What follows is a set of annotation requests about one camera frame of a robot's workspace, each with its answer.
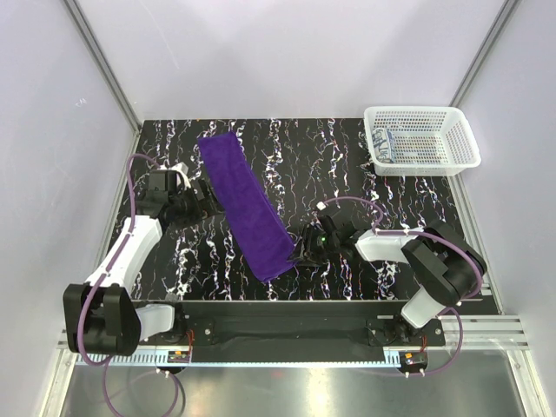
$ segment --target white plastic basket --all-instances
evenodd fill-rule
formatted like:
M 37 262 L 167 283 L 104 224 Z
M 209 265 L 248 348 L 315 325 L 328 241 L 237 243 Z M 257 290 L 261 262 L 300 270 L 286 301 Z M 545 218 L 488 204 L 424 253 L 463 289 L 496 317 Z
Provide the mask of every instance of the white plastic basket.
M 371 135 L 377 128 L 394 136 L 395 163 L 378 161 Z M 454 107 L 369 107 L 365 133 L 377 175 L 451 176 L 480 164 L 471 126 Z

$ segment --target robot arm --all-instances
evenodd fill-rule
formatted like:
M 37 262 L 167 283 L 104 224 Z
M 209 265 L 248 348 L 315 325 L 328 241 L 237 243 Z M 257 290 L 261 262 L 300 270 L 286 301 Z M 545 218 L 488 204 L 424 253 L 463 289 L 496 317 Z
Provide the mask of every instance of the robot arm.
M 175 325 L 172 306 L 150 304 L 135 309 L 129 294 L 147 256 L 168 227 L 186 228 L 222 212 L 212 189 L 202 180 L 199 184 L 204 196 L 201 200 L 187 179 L 185 164 L 151 171 L 147 189 L 136 198 L 133 230 L 129 231 L 131 219 L 127 218 L 122 233 L 96 271 L 84 284 L 70 284 L 64 292 L 71 351 L 78 351 L 77 324 L 84 300 L 103 275 L 107 276 L 95 293 L 85 321 L 83 341 L 88 353 L 130 355 L 140 340 L 172 329 Z M 114 261 L 126 238 L 126 245 Z
M 400 312 L 401 340 L 423 328 L 447 307 L 456 306 L 476 286 L 473 268 L 460 255 L 444 245 L 426 237 L 410 235 L 411 231 L 397 235 L 376 234 L 373 230 L 357 231 L 352 222 L 336 226 L 339 209 L 319 203 L 318 219 L 322 229 L 308 224 L 302 231 L 292 260 L 300 265 L 320 266 L 331 254 L 354 258 L 358 254 L 365 261 L 396 261 L 409 264 L 421 285 L 420 290 Z M 461 249 L 478 267 L 487 271 L 482 257 L 455 231 L 441 220 L 431 222 L 425 231 L 438 236 Z

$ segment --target purple cable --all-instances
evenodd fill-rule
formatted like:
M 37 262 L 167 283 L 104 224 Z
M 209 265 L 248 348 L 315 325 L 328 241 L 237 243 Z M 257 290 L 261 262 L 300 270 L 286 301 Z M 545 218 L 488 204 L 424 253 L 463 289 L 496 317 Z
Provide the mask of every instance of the purple cable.
M 129 224 L 128 233 L 123 237 L 122 243 L 120 244 L 120 246 L 118 247 L 118 249 L 114 253 L 114 256 L 112 256 L 112 259 L 110 259 L 108 265 L 106 266 L 106 272 L 107 273 L 109 273 L 110 270 L 112 269 L 112 267 L 114 267 L 114 264 L 116 263 L 116 261 L 118 259 L 118 256 L 120 256 L 123 249 L 125 248 L 125 245 L 128 243 L 128 240 L 131 237 L 131 232 L 133 231 L 133 229 L 136 225 L 136 199 L 134 198 L 135 194 L 133 192 L 133 178 L 131 177 L 131 164 L 133 163 L 134 159 L 136 159 L 136 158 L 142 158 L 142 159 L 152 163 L 157 168 L 160 166 L 158 164 L 158 162 L 156 162 L 153 158 L 151 158 L 150 156 L 143 155 L 143 154 L 133 154 L 133 155 L 129 156 L 128 161 L 126 162 L 126 167 L 127 167 L 126 177 L 128 179 L 129 203 L 131 205 L 131 223 Z M 105 359 L 103 359 L 102 361 L 99 361 L 99 362 L 94 362 L 93 360 L 91 360 L 89 358 L 89 356 L 87 355 L 87 351 L 85 350 L 85 342 L 83 340 L 84 329 L 85 329 L 85 319 L 87 317 L 87 312 L 89 311 L 90 304 L 93 301 L 93 298 L 95 297 L 96 291 L 100 288 L 101 284 L 106 279 L 106 276 L 107 276 L 106 273 L 102 274 L 98 278 L 98 280 L 96 280 L 95 285 L 93 285 L 93 288 L 89 291 L 89 294 L 87 295 L 87 298 L 85 299 L 85 303 L 83 304 L 83 308 L 81 309 L 81 314 L 79 315 L 79 322 L 77 323 L 77 349 L 79 350 L 79 353 L 83 357 L 83 361 L 87 365 L 90 365 L 92 367 L 100 367 L 100 366 L 110 362 L 110 357 L 107 357 L 107 358 L 105 358 Z
M 110 409 L 110 411 L 112 412 L 113 415 L 115 415 L 116 417 L 124 417 L 123 414 L 118 413 L 118 411 L 116 410 L 116 408 L 114 407 L 114 404 L 112 404 L 112 401 L 110 401 L 110 397 L 108 395 L 108 388 L 106 387 L 106 375 L 108 373 L 108 365 L 110 363 L 110 359 L 112 359 L 111 357 L 109 357 L 108 362 L 106 362 L 106 364 L 104 365 L 104 372 L 103 372 L 103 396 L 104 396 L 104 400 L 106 401 L 106 405 L 108 406 L 108 408 Z M 174 411 L 175 405 L 177 404 L 177 397 L 179 395 L 179 386 L 181 384 L 181 382 L 176 378 L 175 375 L 173 374 L 168 374 L 171 378 L 172 381 L 174 382 L 174 387 L 175 387 L 175 394 L 174 394 L 174 400 L 172 401 L 172 404 L 170 405 L 170 408 L 168 409 L 168 411 L 166 413 L 164 413 L 162 415 L 162 417 L 168 417 L 172 411 Z
M 128 381 L 128 383 L 126 384 L 125 387 L 118 389 L 117 391 L 115 391 L 114 393 L 109 395 L 109 399 L 110 400 L 114 400 L 115 397 L 117 397 L 120 394 L 123 394 L 124 392 L 126 392 L 128 389 L 131 388 L 131 386 L 133 384 L 135 384 L 136 382 L 142 380 L 143 378 L 146 378 L 147 376 L 151 376 L 152 374 L 156 374 L 156 371 L 153 369 L 152 371 L 148 371 L 148 372 L 144 372 L 142 374 L 137 375 L 135 378 L 133 378 L 132 380 Z M 106 398 L 104 398 L 104 394 L 103 397 L 101 399 L 93 399 L 90 398 L 89 394 L 86 393 L 89 401 L 91 402 L 91 404 L 104 404 L 106 403 Z
M 118 257 L 120 256 L 123 249 L 125 248 L 125 245 L 128 243 L 128 240 L 131 237 L 131 233 L 133 232 L 133 229 L 135 228 L 135 225 L 136 225 L 136 199 L 135 199 L 135 193 L 134 193 L 134 190 L 133 190 L 133 178 L 131 176 L 131 165 L 136 158 L 144 159 L 147 162 L 150 162 L 151 164 L 155 165 L 157 168 L 160 167 L 158 162 L 155 161 L 150 156 L 146 156 L 146 155 L 143 155 L 143 154 L 133 154 L 133 155 L 129 156 L 128 161 L 126 162 L 126 168 L 127 168 L 126 178 L 127 178 L 127 182 L 128 182 L 129 204 L 131 206 L 131 210 L 130 210 L 131 211 L 131 214 L 130 214 L 131 215 L 131 221 L 129 223 L 128 232 L 123 237 L 122 243 L 120 244 L 120 246 L 118 247 L 118 249 L 116 250 L 114 255 L 112 256 L 112 259 L 110 259 L 110 261 L 108 262 L 108 265 L 106 266 L 106 273 L 101 274 L 99 279 L 95 282 L 95 285 L 93 285 L 93 288 L 89 291 L 89 294 L 87 295 L 87 298 L 85 299 L 85 303 L 83 304 L 81 314 L 79 315 L 79 322 L 77 323 L 77 349 L 79 350 L 79 353 L 83 357 L 83 361 L 87 365 L 90 365 L 92 367 L 100 367 L 101 365 L 104 365 L 104 373 L 103 373 L 103 396 L 104 396 L 104 400 L 106 401 L 106 404 L 109 407 L 110 411 L 118 417 L 123 417 L 123 416 L 121 414 L 119 414 L 116 411 L 116 409 L 114 408 L 114 406 L 112 405 L 112 402 L 110 401 L 110 397 L 108 395 L 108 389 L 107 389 L 107 386 L 106 386 L 106 374 L 108 372 L 108 366 L 110 364 L 110 360 L 112 359 L 112 356 L 108 356 L 108 357 L 104 358 L 102 361 L 99 361 L 99 362 L 95 362 L 95 361 L 91 360 L 89 358 L 89 356 L 87 355 L 87 351 L 85 350 L 85 343 L 84 343 L 83 337 L 84 337 L 84 329 L 85 329 L 85 319 L 87 317 L 87 312 L 90 309 L 90 304 L 93 301 L 93 298 L 95 297 L 96 291 L 100 288 L 101 284 L 106 279 L 107 273 L 109 273 L 110 270 L 116 264 L 116 261 L 117 261 Z M 172 380 L 174 381 L 174 385 L 175 385 L 175 397 L 174 397 L 174 401 L 172 402 L 172 405 L 170 406 L 169 410 L 166 413 L 164 413 L 164 415 L 162 417 L 169 416 L 172 413 L 172 411 L 174 410 L 175 404 L 177 403 L 180 381 L 173 374 L 170 374 L 170 375 L 171 375 Z
M 329 200 L 326 200 L 324 203 L 328 204 L 329 202 L 336 202 L 336 201 L 339 201 L 339 200 L 352 200 L 352 201 L 355 201 L 355 202 L 363 202 L 363 203 L 373 207 L 374 209 L 376 209 L 379 212 L 379 218 L 375 222 L 373 222 L 373 225 L 371 226 L 371 229 L 377 235 L 405 235 L 406 233 L 408 233 L 408 234 L 413 235 L 413 236 L 426 237 L 427 239 L 431 239 L 433 241 L 436 241 L 436 242 L 446 246 L 447 248 L 452 249 L 456 254 L 461 256 L 471 266 L 471 269 L 475 273 L 475 278 L 477 279 L 477 283 L 475 284 L 475 289 L 469 295 L 465 296 L 464 298 L 474 297 L 479 293 L 480 288 L 483 285 L 483 277 L 482 277 L 479 269 L 477 268 L 477 265 L 463 250 L 461 250 L 460 248 L 455 246 L 453 243 L 447 241 L 446 239 L 442 239 L 439 236 L 432 235 L 432 234 L 427 233 L 427 232 L 419 232 L 419 231 L 416 231 L 416 230 L 408 230 L 407 232 L 404 231 L 404 230 L 376 230 L 376 226 L 382 221 L 382 218 L 384 217 L 384 213 L 382 212 L 382 209 L 377 204 L 375 204 L 374 202 L 370 202 L 369 200 L 365 200 L 364 198 L 352 197 L 352 196 L 347 195 L 347 196 L 343 196 L 343 197 L 331 198 Z M 427 372 L 427 374 L 429 374 L 429 375 L 435 375 L 435 374 L 438 374 L 438 373 L 444 371 L 445 369 L 450 367 L 453 364 L 453 362 L 455 361 L 455 359 L 460 355 L 461 345 L 463 344 L 463 323 L 461 322 L 461 317 L 458 314 L 458 312 L 455 310 L 455 308 L 445 308 L 438 315 L 443 315 L 448 311 L 451 311 L 455 315 L 455 317 L 458 321 L 458 325 L 460 327 L 460 340 L 458 341 L 458 347 L 456 348 L 455 353 L 453 354 L 450 361 L 448 361 L 447 363 L 445 363 L 443 366 L 439 367 L 438 369 L 434 369 L 430 372 Z

